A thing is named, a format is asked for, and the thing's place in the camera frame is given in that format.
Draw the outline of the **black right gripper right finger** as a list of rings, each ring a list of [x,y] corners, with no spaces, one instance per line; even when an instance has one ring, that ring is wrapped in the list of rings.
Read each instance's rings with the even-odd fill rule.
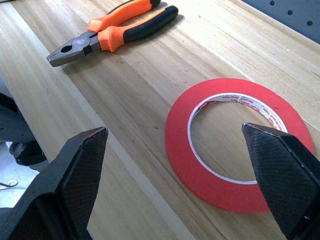
[[[288,240],[320,238],[320,162],[292,134],[242,125],[258,186]]]

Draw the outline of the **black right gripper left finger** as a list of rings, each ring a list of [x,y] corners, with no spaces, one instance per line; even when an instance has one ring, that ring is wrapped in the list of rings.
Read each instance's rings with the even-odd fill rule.
[[[13,208],[0,210],[2,240],[91,240],[87,227],[97,198],[108,129],[70,138]]]

